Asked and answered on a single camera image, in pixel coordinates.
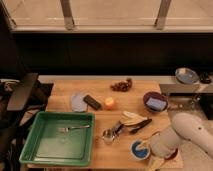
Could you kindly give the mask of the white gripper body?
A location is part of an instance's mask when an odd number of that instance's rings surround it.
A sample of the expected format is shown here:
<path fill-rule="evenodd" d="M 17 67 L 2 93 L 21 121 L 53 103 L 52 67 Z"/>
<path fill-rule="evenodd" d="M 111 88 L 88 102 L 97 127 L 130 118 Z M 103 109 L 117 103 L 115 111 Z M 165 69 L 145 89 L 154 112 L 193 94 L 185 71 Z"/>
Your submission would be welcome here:
<path fill-rule="evenodd" d="M 160 133 L 154 133 L 149 140 L 150 159 L 148 162 L 148 170 L 159 169 L 166 160 L 171 160 L 177 154 L 176 149 L 169 149 L 160 138 Z"/>

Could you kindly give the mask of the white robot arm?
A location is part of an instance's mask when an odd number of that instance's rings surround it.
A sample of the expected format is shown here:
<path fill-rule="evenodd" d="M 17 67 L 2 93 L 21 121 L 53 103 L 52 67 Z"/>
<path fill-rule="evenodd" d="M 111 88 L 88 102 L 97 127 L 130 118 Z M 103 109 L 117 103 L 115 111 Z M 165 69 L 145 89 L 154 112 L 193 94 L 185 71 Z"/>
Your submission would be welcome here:
<path fill-rule="evenodd" d="M 156 171 L 166 160 L 175 158 L 185 141 L 197 145 L 213 159 L 213 135 L 198 116 L 182 112 L 172 117 L 168 127 L 150 137 L 151 155 L 146 171 Z"/>

